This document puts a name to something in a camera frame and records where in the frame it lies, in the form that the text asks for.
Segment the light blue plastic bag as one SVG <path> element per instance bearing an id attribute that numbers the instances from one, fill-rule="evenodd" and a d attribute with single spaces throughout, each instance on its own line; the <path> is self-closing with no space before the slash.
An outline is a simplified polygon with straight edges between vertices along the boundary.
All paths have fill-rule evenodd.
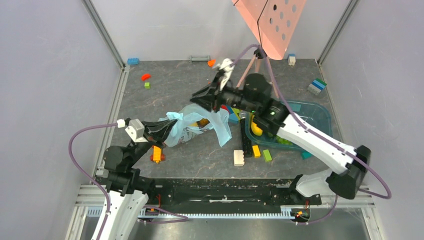
<path id="1" fill-rule="evenodd" d="M 197 104 L 192 103 L 182 108 L 179 112 L 167 112 L 166 117 L 159 120 L 167 119 L 177 120 L 168 138 L 164 141 L 168 147 L 174 147 L 178 144 L 188 142 L 209 130 L 215 131 L 221 147 L 232 138 L 229 126 L 229 113 L 225 109 L 220 109 L 218 112 L 208 112 Z M 210 123 L 204 128 L 190 126 L 201 119 L 208 119 Z"/>

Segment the yellow fake fruit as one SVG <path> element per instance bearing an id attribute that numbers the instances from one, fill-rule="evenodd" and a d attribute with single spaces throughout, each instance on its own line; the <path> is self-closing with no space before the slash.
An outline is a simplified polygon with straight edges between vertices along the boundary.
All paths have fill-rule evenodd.
<path id="1" fill-rule="evenodd" d="M 258 125 L 254 122 L 254 118 L 255 116 L 252 114 L 250 117 L 250 130 L 253 135 L 262 136 L 263 130 L 260 127 L 258 127 Z"/>

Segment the yellow fake lemon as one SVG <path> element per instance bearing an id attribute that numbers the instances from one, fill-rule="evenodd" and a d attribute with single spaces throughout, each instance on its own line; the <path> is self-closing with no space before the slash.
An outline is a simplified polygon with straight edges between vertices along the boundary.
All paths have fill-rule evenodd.
<path id="1" fill-rule="evenodd" d="M 190 125 L 190 127 L 196 127 L 196 128 L 204 128 L 210 123 L 210 121 L 207 118 L 202 118 L 199 121 L 196 121 Z"/>

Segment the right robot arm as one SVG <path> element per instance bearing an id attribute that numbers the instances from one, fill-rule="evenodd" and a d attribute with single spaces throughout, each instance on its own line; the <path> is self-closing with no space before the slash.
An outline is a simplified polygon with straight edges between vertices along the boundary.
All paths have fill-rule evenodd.
<path id="1" fill-rule="evenodd" d="M 291 113 L 288 104 L 271 96 L 273 87 L 262 74 L 249 74 L 242 89 L 227 85 L 223 78 L 217 73 L 210 84 L 192 94 L 190 102 L 209 112 L 217 112 L 222 105 L 250 112 L 261 130 L 298 145 L 328 166 L 327 170 L 295 178 L 288 191 L 293 203 L 302 204 L 327 193 L 348 200 L 356 197 L 367 173 L 360 161 L 368 162 L 369 148 L 346 145 Z"/>

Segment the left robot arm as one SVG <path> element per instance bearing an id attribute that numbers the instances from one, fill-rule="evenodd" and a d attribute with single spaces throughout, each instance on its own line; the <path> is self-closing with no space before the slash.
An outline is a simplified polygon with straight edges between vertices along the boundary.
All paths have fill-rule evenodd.
<path id="1" fill-rule="evenodd" d="M 175 119 L 156 122 L 118 119 L 114 124 L 130 137 L 127 146 L 109 146 L 103 153 L 106 199 L 93 240 L 126 240 L 142 207 L 157 198 L 155 180 L 142 177 L 134 164 L 153 146 L 163 147 Z"/>

